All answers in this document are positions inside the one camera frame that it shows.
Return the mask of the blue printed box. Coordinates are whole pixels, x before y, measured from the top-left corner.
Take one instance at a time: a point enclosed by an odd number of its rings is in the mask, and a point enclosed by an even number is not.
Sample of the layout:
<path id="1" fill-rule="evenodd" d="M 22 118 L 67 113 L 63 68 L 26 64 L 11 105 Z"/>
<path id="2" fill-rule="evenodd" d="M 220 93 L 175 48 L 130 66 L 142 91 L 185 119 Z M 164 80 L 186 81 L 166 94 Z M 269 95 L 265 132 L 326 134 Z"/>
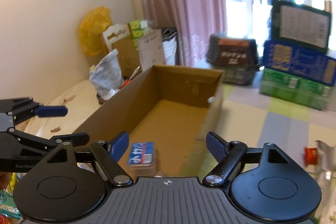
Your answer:
<path id="1" fill-rule="evenodd" d="M 267 40 L 262 65 L 324 85 L 335 84 L 335 59 L 294 44 Z"/>

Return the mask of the green tissue box stack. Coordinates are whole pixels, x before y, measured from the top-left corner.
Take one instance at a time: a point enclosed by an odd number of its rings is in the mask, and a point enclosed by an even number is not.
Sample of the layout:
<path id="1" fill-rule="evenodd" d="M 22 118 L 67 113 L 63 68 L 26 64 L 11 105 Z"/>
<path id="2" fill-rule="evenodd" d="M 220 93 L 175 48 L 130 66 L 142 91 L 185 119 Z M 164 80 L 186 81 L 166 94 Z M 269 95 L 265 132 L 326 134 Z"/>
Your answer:
<path id="1" fill-rule="evenodd" d="M 151 32 L 152 23 L 151 20 L 134 20 L 129 23 L 131 37 L 136 48 L 137 40 Z"/>

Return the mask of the dark green box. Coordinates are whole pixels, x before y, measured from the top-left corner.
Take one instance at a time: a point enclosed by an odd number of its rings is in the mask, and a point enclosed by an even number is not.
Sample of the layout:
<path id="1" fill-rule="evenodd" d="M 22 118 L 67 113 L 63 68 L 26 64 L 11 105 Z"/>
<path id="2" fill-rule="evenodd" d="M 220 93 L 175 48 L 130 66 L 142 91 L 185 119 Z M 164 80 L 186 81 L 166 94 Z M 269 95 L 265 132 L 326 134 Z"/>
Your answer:
<path id="1" fill-rule="evenodd" d="M 270 38 L 326 54 L 332 13 L 307 5 L 269 0 Z"/>

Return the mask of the brown cardboard box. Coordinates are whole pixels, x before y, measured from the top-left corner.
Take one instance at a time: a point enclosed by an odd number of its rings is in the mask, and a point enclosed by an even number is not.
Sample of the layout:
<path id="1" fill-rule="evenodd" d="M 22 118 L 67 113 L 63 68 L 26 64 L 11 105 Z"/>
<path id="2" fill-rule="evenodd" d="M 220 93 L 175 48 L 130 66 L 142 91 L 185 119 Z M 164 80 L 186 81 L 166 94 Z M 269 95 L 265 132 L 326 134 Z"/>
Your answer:
<path id="1" fill-rule="evenodd" d="M 206 134 L 221 116 L 223 72 L 154 65 L 100 106 L 77 129 L 92 142 L 126 131 L 130 143 L 152 142 L 157 171 L 199 176 Z"/>

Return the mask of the green shrink-wrapped box pack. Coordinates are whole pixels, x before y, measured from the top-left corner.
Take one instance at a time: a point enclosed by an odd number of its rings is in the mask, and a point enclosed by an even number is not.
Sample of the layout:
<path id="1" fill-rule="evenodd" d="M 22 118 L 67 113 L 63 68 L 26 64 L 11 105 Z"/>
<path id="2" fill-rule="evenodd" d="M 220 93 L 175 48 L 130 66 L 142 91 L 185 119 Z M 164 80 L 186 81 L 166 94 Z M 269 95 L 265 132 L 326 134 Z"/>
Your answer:
<path id="1" fill-rule="evenodd" d="M 333 88 L 273 69 L 264 69 L 260 93 L 316 110 L 325 110 Z"/>

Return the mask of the black Honglu food container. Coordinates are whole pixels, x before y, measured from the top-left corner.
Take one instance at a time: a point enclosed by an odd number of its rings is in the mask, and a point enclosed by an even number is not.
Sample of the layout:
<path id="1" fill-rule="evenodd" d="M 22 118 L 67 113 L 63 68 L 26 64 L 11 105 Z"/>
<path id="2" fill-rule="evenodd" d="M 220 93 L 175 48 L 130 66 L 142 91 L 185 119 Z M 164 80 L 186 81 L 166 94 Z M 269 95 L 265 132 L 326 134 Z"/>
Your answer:
<path id="1" fill-rule="evenodd" d="M 240 86 L 252 85 L 261 67 L 256 40 L 231 38 L 225 32 L 210 35 L 206 61 L 224 70 L 225 83 Z"/>

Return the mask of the checkered tablecloth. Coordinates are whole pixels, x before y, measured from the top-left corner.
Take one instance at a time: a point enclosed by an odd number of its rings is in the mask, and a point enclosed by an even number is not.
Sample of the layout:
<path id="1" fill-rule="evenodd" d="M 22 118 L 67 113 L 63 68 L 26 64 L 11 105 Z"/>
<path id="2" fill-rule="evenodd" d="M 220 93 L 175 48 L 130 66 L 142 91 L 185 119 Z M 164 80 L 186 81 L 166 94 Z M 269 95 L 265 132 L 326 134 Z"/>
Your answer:
<path id="1" fill-rule="evenodd" d="M 260 94 L 262 74 L 257 72 L 250 86 L 222 85 L 224 102 L 214 131 L 249 147 L 275 143 L 313 176 L 315 167 L 304 164 L 304 149 L 314 147 L 316 140 L 335 145 L 335 113 Z"/>

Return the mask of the yellow plastic bag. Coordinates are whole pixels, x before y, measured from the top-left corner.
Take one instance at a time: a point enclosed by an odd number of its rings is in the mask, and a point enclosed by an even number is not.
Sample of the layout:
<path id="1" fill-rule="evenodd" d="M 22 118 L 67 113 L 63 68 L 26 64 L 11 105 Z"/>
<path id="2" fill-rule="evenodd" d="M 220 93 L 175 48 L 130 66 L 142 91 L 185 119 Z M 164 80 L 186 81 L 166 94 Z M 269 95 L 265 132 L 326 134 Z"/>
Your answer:
<path id="1" fill-rule="evenodd" d="M 84 55 L 96 57 L 108 54 L 102 33 L 112 24 L 110 9 L 105 6 L 97 7 L 84 16 L 79 27 L 79 41 Z"/>

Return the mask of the silver foil pouch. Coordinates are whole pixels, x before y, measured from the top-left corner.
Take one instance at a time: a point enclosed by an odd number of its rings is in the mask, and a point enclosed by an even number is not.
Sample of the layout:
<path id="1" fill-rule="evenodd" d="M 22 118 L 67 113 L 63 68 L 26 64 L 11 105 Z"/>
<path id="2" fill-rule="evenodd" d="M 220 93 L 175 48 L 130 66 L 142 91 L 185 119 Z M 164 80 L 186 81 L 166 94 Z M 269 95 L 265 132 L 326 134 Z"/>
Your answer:
<path id="1" fill-rule="evenodd" d="M 318 163 L 315 166 L 315 175 L 318 179 L 330 181 L 335 172 L 335 146 L 329 146 L 321 140 L 316 140 Z"/>

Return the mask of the cream patterned tablecloth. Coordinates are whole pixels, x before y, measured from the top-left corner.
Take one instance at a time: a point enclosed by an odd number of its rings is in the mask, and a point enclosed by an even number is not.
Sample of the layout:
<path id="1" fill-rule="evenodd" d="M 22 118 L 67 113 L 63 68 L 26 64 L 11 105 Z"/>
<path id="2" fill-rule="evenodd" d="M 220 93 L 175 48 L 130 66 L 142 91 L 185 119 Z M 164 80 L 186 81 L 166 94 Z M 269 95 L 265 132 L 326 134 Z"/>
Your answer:
<path id="1" fill-rule="evenodd" d="M 71 134 L 100 107 L 95 88 L 89 80 L 67 89 L 50 105 L 63 105 L 68 109 L 68 114 L 64 117 L 34 117 L 30 119 L 24 132 L 45 139 L 54 135 Z"/>

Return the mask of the red snack packet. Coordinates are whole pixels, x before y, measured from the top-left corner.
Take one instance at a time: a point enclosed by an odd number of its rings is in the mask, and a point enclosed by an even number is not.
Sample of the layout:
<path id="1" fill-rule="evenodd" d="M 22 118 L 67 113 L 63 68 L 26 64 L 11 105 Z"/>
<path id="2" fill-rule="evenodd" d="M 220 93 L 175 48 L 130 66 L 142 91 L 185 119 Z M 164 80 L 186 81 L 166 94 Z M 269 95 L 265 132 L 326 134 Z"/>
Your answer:
<path id="1" fill-rule="evenodd" d="M 317 165 L 318 164 L 318 149 L 305 147 L 304 150 L 305 165 Z"/>

